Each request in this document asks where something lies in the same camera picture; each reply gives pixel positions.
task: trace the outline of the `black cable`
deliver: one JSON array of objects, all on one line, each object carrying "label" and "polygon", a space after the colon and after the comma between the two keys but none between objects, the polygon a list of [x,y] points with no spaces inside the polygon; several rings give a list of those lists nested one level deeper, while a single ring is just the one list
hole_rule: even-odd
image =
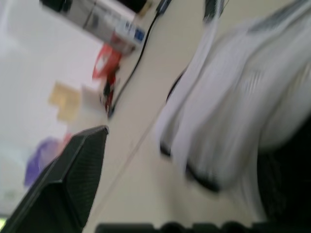
[{"label": "black cable", "polygon": [[125,84],[124,84],[123,87],[121,88],[121,90],[120,90],[120,92],[119,92],[119,94],[118,94],[118,96],[117,96],[117,98],[116,98],[116,100],[115,100],[115,102],[114,102],[112,108],[109,109],[108,118],[111,118],[112,115],[114,114],[115,109],[116,109],[116,105],[117,105],[118,101],[120,100],[120,97],[121,97],[123,91],[125,90],[126,86],[127,86],[128,83],[130,82],[130,80],[132,79],[132,77],[133,77],[133,75],[134,75],[134,73],[135,73],[135,71],[136,71],[136,69],[137,69],[137,67],[138,67],[138,65],[139,65],[139,63],[140,63],[140,61],[141,61],[141,58],[142,58],[142,56],[143,56],[143,54],[144,54],[144,51],[145,51],[145,48],[146,48],[146,45],[147,45],[147,42],[148,42],[148,37],[149,37],[149,35],[150,35],[151,29],[152,29],[154,23],[156,22],[157,18],[159,17],[159,15],[160,15],[159,13],[156,13],[154,20],[153,20],[152,23],[150,24],[150,27],[149,27],[149,29],[148,29],[148,32],[147,32],[147,35],[146,35],[146,39],[145,39],[144,45],[143,45],[143,47],[142,47],[142,49],[141,49],[140,56],[139,56],[139,58],[138,58],[138,60],[137,60],[137,62],[136,62],[136,65],[134,66],[134,69],[133,69],[132,73],[130,74],[130,76],[128,77],[128,79],[126,80]]}]

